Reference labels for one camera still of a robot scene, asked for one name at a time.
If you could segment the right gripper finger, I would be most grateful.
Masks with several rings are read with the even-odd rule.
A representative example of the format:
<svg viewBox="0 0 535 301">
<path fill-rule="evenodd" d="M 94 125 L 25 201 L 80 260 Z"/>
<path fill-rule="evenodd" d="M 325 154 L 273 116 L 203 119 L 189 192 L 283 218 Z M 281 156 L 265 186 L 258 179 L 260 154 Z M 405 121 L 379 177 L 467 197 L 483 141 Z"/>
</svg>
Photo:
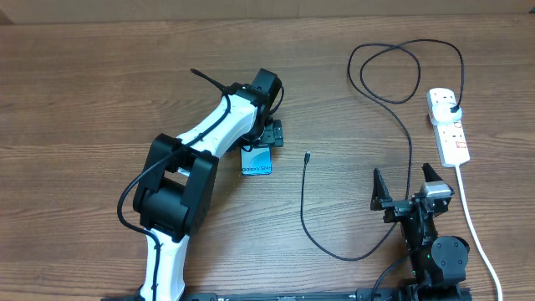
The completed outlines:
<svg viewBox="0 0 535 301">
<path fill-rule="evenodd" d="M 373 180 L 370 209 L 372 211 L 384 210 L 386 203 L 392 202 L 392 197 L 378 168 L 374 169 Z"/>
<path fill-rule="evenodd" d="M 436 173 L 429 163 L 424 163 L 422 166 L 426 182 L 442 181 L 442 178 Z"/>
</svg>

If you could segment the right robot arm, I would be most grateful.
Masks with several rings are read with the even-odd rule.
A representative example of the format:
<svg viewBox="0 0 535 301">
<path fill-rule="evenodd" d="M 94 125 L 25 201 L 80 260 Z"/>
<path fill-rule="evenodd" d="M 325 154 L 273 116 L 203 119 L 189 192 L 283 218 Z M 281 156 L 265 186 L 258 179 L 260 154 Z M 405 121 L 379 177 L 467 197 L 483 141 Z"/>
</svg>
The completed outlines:
<svg viewBox="0 0 535 301">
<path fill-rule="evenodd" d="M 440 236 L 434 218 L 448 211 L 451 186 L 442 180 L 430 164 L 422 166 L 425 182 L 409 199 L 394 200 L 379 169 L 374 169 L 374 188 L 370 209 L 382 211 L 385 223 L 399 223 L 407 254 L 392 263 L 376 280 L 371 290 L 372 300 L 470 300 L 466 280 L 466 265 L 470 246 L 457 236 Z M 412 278 L 399 282 L 396 288 L 379 291 L 385 276 L 405 260 L 410 260 Z"/>
</svg>

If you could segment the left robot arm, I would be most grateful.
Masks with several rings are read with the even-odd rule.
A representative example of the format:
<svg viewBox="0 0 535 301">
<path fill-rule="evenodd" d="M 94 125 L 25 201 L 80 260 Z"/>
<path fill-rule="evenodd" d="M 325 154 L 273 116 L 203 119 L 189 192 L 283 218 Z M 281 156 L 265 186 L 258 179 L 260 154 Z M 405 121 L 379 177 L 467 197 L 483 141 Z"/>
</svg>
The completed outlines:
<svg viewBox="0 0 535 301">
<path fill-rule="evenodd" d="M 211 204 L 219 160 L 228 151 L 269 151 L 283 146 L 282 123 L 273 114 L 283 83 L 260 69 L 250 84 L 217 81 L 220 104 L 198 125 L 178 136 L 158 135 L 134 180 L 137 231 L 147 239 L 145 281 L 134 300 L 180 300 L 189 240 Z"/>
</svg>

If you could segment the Samsung Galaxy smartphone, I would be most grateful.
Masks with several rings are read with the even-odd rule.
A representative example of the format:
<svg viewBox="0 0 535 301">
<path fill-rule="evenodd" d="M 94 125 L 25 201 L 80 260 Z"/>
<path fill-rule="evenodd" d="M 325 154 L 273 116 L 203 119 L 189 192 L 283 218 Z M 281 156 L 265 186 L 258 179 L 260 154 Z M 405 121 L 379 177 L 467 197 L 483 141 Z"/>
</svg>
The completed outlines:
<svg viewBox="0 0 535 301">
<path fill-rule="evenodd" d="M 244 176 L 269 175 L 273 171 L 271 149 L 241 150 L 241 171 Z"/>
</svg>

